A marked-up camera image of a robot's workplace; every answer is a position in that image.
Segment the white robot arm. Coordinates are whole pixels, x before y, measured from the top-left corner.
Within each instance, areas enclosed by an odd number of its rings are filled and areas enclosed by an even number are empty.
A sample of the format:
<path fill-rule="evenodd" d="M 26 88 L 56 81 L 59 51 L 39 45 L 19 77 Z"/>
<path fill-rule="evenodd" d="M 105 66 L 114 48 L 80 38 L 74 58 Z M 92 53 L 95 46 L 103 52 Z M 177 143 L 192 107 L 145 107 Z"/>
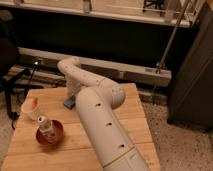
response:
<path fill-rule="evenodd" d="M 125 100 L 122 86 L 81 68 L 78 58 L 67 58 L 57 67 L 66 78 L 70 96 L 103 171 L 150 171 L 114 114 Z"/>

